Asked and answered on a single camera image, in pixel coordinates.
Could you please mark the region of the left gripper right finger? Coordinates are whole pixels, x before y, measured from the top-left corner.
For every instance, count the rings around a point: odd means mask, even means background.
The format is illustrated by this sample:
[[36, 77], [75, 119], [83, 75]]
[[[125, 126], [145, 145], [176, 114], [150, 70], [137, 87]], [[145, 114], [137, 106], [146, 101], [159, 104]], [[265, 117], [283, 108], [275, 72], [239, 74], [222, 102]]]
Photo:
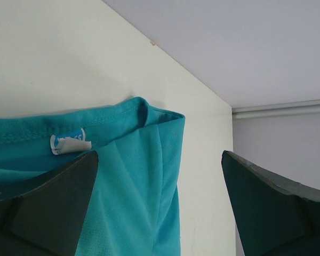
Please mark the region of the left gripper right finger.
[[245, 255], [320, 255], [320, 190], [231, 151], [221, 165]]

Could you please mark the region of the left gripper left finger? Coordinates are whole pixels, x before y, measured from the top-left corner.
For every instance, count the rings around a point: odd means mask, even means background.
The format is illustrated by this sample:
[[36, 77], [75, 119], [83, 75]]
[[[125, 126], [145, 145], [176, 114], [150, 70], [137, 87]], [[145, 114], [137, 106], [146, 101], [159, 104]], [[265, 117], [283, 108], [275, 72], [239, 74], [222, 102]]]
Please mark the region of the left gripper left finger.
[[98, 164], [91, 151], [0, 188], [0, 255], [75, 255]]

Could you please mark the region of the teal t shirt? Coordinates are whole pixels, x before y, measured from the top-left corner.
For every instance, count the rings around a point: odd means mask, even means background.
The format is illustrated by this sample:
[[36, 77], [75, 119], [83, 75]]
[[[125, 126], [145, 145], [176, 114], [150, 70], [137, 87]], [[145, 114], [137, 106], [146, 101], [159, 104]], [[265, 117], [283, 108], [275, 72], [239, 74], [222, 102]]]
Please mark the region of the teal t shirt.
[[74, 160], [89, 141], [98, 172], [77, 255], [180, 255], [178, 175], [185, 117], [136, 97], [65, 114], [0, 118], [0, 188]]

